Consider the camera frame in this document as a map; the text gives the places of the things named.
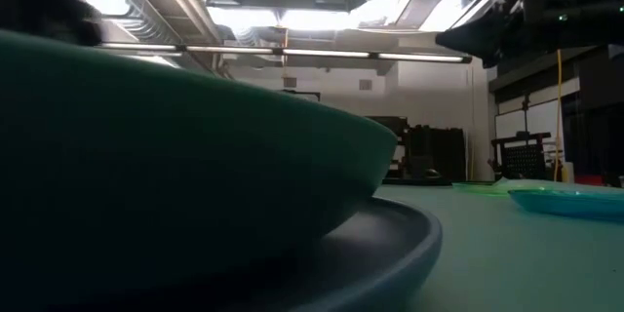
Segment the teal deep plastic plate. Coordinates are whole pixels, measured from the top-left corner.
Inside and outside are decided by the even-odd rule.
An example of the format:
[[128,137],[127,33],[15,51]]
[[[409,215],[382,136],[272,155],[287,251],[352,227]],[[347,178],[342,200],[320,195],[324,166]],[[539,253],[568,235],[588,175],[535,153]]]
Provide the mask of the teal deep plastic plate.
[[373,120],[205,73],[0,31],[0,312],[208,278],[370,198]]

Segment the dark blue plastic plate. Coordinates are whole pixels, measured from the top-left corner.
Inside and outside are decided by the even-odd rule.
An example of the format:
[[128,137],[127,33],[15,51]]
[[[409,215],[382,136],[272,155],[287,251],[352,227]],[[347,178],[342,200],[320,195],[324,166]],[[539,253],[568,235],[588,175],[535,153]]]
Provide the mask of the dark blue plastic plate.
[[404,312],[436,264],[438,219],[372,198],[303,248],[219,279],[212,312]]

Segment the black pegboard rack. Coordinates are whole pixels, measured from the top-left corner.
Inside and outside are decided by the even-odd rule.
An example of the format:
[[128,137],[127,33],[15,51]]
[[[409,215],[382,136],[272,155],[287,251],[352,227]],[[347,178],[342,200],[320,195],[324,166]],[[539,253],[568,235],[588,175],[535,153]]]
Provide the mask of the black pegboard rack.
[[517,132],[515,136],[493,139],[490,144],[494,156],[488,163],[495,179],[545,179],[543,143],[550,136],[550,133]]

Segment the black shelf unit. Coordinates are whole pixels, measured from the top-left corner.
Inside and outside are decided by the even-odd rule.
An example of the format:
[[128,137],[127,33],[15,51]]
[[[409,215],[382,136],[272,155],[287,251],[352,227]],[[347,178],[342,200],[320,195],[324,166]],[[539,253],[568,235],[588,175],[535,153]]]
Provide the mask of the black shelf unit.
[[407,117],[369,116],[369,119],[388,128],[397,138],[397,146],[386,178],[404,178],[409,171],[409,147],[407,146],[410,125]]

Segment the black storage case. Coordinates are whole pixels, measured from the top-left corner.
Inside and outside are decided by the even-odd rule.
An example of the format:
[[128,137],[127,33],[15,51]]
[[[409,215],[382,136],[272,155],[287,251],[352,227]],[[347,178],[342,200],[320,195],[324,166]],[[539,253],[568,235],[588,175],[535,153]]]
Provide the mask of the black storage case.
[[406,147],[412,178],[441,178],[450,182],[466,179],[466,146],[462,129],[417,125],[409,130]]

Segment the whiteboard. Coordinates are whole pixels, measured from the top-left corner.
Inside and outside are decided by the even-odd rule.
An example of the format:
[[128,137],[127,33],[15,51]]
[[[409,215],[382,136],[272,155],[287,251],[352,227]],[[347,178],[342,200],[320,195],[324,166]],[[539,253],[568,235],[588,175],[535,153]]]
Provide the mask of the whiteboard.
[[514,137],[517,132],[525,130],[531,134],[549,133],[551,136],[544,139],[546,150],[555,151],[558,139],[560,154],[565,153],[563,117],[555,100],[530,106],[527,112],[519,109],[495,117],[497,138]]

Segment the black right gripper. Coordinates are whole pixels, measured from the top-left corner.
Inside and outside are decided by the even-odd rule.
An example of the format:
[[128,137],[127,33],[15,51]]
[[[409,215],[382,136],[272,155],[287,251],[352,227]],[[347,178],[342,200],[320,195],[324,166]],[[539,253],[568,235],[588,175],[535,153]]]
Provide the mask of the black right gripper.
[[436,34],[435,43],[482,61],[484,68],[499,64],[501,57],[536,51],[546,42],[543,29],[551,0],[501,0],[500,13],[487,11],[473,21]]

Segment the green table mat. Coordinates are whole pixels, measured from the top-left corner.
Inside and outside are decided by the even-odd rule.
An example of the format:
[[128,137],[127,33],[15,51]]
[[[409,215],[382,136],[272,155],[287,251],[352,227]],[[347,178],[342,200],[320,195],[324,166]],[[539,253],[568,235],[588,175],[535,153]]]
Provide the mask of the green table mat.
[[383,185],[443,226],[412,312],[624,312],[624,223],[527,212],[507,197]]

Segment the long ceiling light bar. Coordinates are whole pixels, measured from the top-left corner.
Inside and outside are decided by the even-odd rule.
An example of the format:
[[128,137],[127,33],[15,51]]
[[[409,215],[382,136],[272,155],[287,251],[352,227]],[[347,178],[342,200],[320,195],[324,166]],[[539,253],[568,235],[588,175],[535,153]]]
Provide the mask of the long ceiling light bar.
[[210,53],[247,56],[279,56],[279,57],[318,57],[336,59],[371,59],[414,61],[434,63],[467,64],[472,62],[470,56],[434,55],[434,54],[406,54],[366,51],[332,51],[321,49],[298,49],[282,47],[238,47],[238,46],[211,46],[211,45],[168,45],[145,43],[103,43],[99,49],[108,51],[134,51],[154,54],[173,53]]

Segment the black gantry frame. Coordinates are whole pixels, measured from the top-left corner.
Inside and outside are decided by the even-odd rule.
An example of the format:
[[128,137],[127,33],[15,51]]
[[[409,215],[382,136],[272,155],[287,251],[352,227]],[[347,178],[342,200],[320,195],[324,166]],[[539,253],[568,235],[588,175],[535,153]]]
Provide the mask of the black gantry frame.
[[316,101],[316,102],[320,102],[321,101],[321,94],[320,93],[314,93],[314,92],[299,92],[296,90],[282,90],[282,93],[284,94],[288,94],[297,98],[302,98],[302,99],[306,99],[306,100],[310,100],[310,101]]

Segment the green translucent plastic plate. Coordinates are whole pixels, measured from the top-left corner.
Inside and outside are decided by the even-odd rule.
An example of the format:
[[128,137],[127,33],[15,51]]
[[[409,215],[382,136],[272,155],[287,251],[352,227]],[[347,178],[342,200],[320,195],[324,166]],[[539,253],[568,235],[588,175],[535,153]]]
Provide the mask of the green translucent plastic plate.
[[487,181],[471,181],[471,182],[454,182],[452,188],[469,194],[484,195],[490,197],[508,197],[510,184],[504,182],[487,182]]

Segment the blue translucent plastic plate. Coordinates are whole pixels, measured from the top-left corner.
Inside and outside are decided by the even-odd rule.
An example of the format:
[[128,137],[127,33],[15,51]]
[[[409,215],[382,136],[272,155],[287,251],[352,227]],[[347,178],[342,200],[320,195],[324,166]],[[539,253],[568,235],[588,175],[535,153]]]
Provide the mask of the blue translucent plastic plate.
[[530,212],[624,222],[623,193],[518,189],[509,195]]

